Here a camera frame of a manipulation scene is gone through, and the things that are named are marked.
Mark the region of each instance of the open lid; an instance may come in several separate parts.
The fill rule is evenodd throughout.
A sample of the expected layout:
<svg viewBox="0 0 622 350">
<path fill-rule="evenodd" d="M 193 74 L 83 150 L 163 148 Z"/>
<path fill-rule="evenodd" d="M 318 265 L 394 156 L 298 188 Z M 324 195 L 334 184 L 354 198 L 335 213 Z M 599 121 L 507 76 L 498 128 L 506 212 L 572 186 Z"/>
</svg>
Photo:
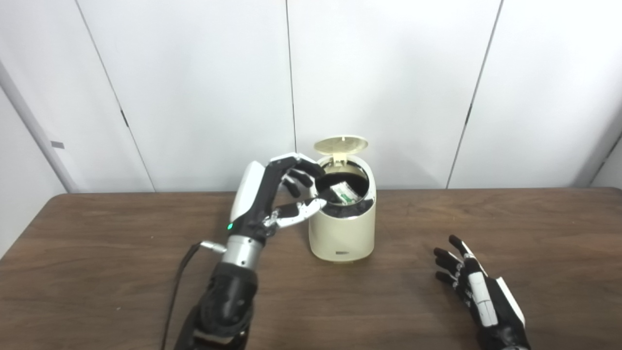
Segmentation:
<svg viewBox="0 0 622 350">
<path fill-rule="evenodd" d="M 332 136 L 318 141 L 313 148 L 320 154 L 332 155 L 334 161 L 346 161 L 347 154 L 355 154 L 367 148 L 368 142 L 360 136 Z"/>
</svg>

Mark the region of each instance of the prosthetic hand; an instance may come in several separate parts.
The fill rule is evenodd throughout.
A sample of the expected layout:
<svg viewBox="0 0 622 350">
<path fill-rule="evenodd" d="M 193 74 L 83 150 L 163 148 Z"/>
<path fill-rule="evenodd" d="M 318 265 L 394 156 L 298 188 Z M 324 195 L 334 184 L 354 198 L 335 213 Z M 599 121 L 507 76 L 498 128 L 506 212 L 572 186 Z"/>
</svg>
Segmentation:
<svg viewBox="0 0 622 350">
<path fill-rule="evenodd" d="M 283 183 L 294 197 L 300 191 L 294 179 L 310 187 L 324 174 L 315 161 L 298 153 L 273 158 L 263 167 L 254 161 L 246 168 L 231 210 L 226 247 L 204 241 L 201 246 L 222 253 L 206 292 L 180 332 L 175 350 L 235 349 L 246 347 L 259 254 L 277 229 L 302 222 L 327 204 L 331 192 L 316 198 L 272 208 Z"/>
<path fill-rule="evenodd" d="M 458 237 L 449 236 L 464 260 L 434 248 L 436 264 L 447 271 L 436 278 L 449 284 L 468 307 L 479 327 L 477 341 L 482 350 L 531 349 L 525 334 L 525 317 L 508 286 L 499 277 L 488 277 L 473 252 Z"/>
</svg>

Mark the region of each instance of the brown table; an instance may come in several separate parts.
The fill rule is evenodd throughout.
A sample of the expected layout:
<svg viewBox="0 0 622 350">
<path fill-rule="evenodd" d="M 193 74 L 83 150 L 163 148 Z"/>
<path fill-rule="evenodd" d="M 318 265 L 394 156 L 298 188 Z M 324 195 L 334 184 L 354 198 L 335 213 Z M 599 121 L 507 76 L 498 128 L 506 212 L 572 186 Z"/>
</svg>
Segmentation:
<svg viewBox="0 0 622 350">
<path fill-rule="evenodd" d="M 232 193 L 54 197 L 0 262 L 0 349 L 157 349 L 188 246 L 224 242 Z M 381 191 L 376 249 L 315 258 L 305 224 L 259 264 L 248 349 L 477 349 L 432 249 L 463 238 L 502 275 L 534 349 L 622 347 L 622 192 Z M 218 257 L 200 251 L 180 287 L 169 347 Z"/>
</svg>

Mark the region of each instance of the trash can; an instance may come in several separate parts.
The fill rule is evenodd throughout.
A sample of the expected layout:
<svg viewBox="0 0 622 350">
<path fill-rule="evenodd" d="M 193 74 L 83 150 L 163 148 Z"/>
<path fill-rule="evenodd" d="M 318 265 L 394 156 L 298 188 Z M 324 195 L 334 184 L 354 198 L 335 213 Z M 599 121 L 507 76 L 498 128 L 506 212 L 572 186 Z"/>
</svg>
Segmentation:
<svg viewBox="0 0 622 350">
<path fill-rule="evenodd" d="M 315 180 L 311 196 L 341 182 L 355 193 L 342 195 L 339 201 L 331 200 L 309 220 L 311 251 L 320 259 L 349 262 L 365 258 L 374 250 L 376 182 L 369 165 L 353 156 L 367 145 L 367 140 L 359 136 L 335 136 L 314 146 L 325 155 L 318 164 L 326 175 Z"/>
</svg>

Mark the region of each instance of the black cable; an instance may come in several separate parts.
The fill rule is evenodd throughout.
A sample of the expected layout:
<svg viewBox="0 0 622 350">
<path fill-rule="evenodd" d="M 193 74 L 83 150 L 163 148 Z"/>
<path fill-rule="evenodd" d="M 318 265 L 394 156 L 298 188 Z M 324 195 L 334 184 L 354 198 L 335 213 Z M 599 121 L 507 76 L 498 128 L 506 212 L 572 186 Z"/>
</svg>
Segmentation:
<svg viewBox="0 0 622 350">
<path fill-rule="evenodd" d="M 160 350 L 164 350 L 164 348 L 166 347 L 166 337 L 169 332 L 170 318 L 173 315 L 173 307 L 175 306 L 175 298 L 177 297 L 177 289 L 179 288 L 179 282 L 182 279 L 183 271 L 186 269 L 186 265 L 188 265 L 188 262 L 190 261 L 190 259 L 192 259 L 192 257 L 195 255 L 195 253 L 198 251 L 200 247 L 201 247 L 201 242 L 190 246 L 190 249 L 188 249 L 188 252 L 183 257 L 182 261 L 179 263 L 179 267 L 177 268 L 177 273 L 175 274 L 175 280 L 173 282 L 174 283 L 173 293 L 170 296 L 169 310 L 166 316 L 166 322 L 164 323 L 164 333 L 162 335 L 162 345 L 160 346 Z"/>
</svg>

